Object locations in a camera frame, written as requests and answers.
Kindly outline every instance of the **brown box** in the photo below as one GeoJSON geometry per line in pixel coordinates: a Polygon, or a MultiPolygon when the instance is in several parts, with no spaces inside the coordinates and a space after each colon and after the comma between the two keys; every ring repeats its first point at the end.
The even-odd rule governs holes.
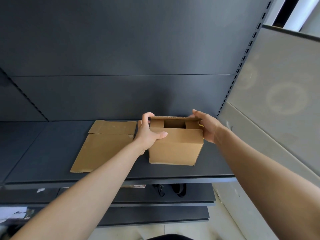
{"type": "Polygon", "coordinates": [[[203,133],[198,118],[154,116],[150,130],[166,131],[168,135],[157,140],[149,149],[153,164],[190,165],[196,163],[203,146],[203,133]]]}
{"type": "Polygon", "coordinates": [[[91,172],[104,164],[133,141],[136,125],[136,121],[96,120],[70,172],[91,172]]]}

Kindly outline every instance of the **person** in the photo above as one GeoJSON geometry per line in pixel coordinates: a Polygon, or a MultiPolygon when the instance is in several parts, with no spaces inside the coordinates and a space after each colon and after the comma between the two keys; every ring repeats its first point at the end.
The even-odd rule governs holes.
{"type": "MultiPolygon", "coordinates": [[[[148,112],[138,121],[132,143],[86,175],[26,223],[12,240],[85,240],[109,208],[139,155],[167,132],[149,129],[148,112]]],[[[251,148],[214,117],[193,110],[203,137],[215,143],[238,182],[276,236],[320,239],[320,189],[251,148]]],[[[171,239],[183,239],[178,235],[171,239]]]]}

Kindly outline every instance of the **cardboard flap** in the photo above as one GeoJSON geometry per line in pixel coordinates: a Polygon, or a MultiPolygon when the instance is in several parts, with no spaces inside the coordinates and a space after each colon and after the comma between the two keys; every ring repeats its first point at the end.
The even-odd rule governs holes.
{"type": "Polygon", "coordinates": [[[96,120],[89,130],[89,134],[115,134],[115,135],[134,135],[136,121],[105,121],[96,120]]]}
{"type": "Polygon", "coordinates": [[[178,117],[178,116],[152,116],[151,120],[184,120],[184,121],[200,121],[197,117],[178,117]]]}
{"type": "Polygon", "coordinates": [[[203,144],[202,129],[176,129],[176,128],[159,128],[150,127],[152,132],[166,131],[168,135],[157,140],[157,143],[195,143],[203,144]]]}

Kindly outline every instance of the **forearm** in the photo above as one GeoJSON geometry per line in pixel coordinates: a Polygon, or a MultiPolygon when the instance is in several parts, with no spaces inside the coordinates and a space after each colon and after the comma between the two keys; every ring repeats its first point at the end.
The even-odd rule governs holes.
{"type": "Polygon", "coordinates": [[[215,143],[279,239],[319,239],[320,189],[251,148],[225,127],[215,143]]]}
{"type": "Polygon", "coordinates": [[[142,152],[134,141],[51,202],[12,238],[87,239],[142,152]]]}

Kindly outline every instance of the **open cardboard box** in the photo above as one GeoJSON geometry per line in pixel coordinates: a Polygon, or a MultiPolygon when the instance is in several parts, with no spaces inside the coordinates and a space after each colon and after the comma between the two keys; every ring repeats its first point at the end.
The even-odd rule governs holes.
{"type": "Polygon", "coordinates": [[[136,121],[96,120],[70,172],[91,172],[104,164],[133,141],[136,125],[136,121]]]}
{"type": "Polygon", "coordinates": [[[199,118],[153,116],[152,132],[166,131],[168,135],[157,140],[149,149],[152,164],[195,165],[203,146],[199,118]]]}

